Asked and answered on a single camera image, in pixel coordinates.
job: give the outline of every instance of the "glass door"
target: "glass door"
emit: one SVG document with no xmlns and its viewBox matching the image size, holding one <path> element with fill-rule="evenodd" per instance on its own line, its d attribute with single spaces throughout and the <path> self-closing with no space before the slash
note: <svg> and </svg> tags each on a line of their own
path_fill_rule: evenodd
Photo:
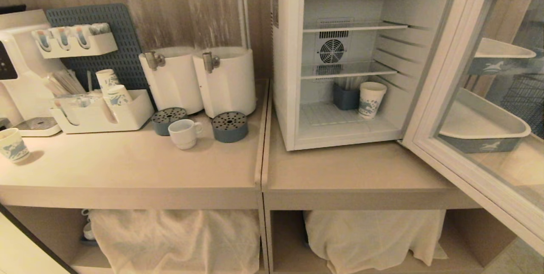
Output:
<svg viewBox="0 0 544 274">
<path fill-rule="evenodd" d="M 544 255 L 544 0 L 455 0 L 404 144 Z"/>
</svg>

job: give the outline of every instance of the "pegboard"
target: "pegboard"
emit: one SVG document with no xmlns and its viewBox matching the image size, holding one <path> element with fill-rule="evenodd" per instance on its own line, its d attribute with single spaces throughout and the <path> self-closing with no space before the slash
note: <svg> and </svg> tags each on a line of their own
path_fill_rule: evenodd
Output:
<svg viewBox="0 0 544 274">
<path fill-rule="evenodd" d="M 76 72 L 76 77 L 87 89 L 87 70 L 93 73 L 93 89 L 100 88 L 95 72 L 113 69 L 119 82 L 129 90 L 146 89 L 151 96 L 144 70 L 138 59 L 142 53 L 128 8 L 122 3 L 88 5 L 48 9 L 47 20 L 53 27 L 72 26 L 75 24 L 108 23 L 117 47 L 117 51 L 96 56 L 62 58 L 68 69 Z"/>
</svg>

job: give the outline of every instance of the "white cloth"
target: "white cloth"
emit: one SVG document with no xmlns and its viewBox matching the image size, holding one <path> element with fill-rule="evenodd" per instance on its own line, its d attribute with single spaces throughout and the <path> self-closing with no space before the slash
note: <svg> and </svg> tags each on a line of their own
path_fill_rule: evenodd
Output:
<svg viewBox="0 0 544 274">
<path fill-rule="evenodd" d="M 333 274 L 398 266 L 410 249 L 431 266 L 445 259 L 439 248 L 445 210 L 304 212 L 309 245 Z"/>
<path fill-rule="evenodd" d="M 89 218 L 116 274 L 259 269 L 256 210 L 91 210 Z"/>
</svg>

